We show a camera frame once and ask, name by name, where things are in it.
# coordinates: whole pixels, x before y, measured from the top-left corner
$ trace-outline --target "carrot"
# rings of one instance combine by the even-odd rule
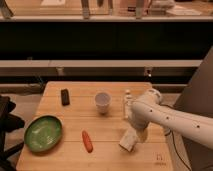
[[[82,139],[87,152],[91,153],[93,151],[93,146],[90,137],[86,131],[82,131]]]

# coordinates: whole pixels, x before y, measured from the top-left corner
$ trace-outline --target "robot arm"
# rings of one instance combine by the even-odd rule
[[[192,113],[177,111],[160,106],[162,95],[155,89],[147,90],[132,103],[130,124],[143,131],[153,122],[171,130],[177,131],[184,137],[213,149],[213,119]]]

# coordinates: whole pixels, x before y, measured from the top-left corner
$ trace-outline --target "wood grain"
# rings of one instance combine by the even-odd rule
[[[132,153],[123,150],[115,142],[93,142],[93,146],[94,151],[91,154],[87,153],[83,142],[61,142],[48,154],[43,155],[32,155],[27,148],[24,148],[17,169],[29,171],[172,170],[165,143],[139,143]]]
[[[60,90],[70,91],[71,105],[63,107]],[[145,141],[138,142],[129,153],[119,146],[124,132],[130,127],[123,119],[123,96],[130,89],[134,97],[151,88],[150,83],[107,82],[50,82],[47,84],[35,118],[53,115],[63,125],[60,142],[43,154],[32,154],[24,147],[18,171],[170,171],[173,166],[161,126],[150,123],[144,133]],[[99,91],[111,94],[110,111],[97,112],[94,96]],[[81,133],[86,130],[93,144],[88,153]]]

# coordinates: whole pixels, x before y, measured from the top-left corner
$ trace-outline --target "green plate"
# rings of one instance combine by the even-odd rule
[[[62,136],[62,124],[54,116],[42,116],[27,128],[24,142],[32,152],[44,152],[54,147]]]

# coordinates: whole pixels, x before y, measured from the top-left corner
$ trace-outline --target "white cup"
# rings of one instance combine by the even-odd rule
[[[95,96],[95,104],[97,106],[97,110],[101,114],[105,114],[109,110],[110,105],[110,95],[105,92],[100,92]]]

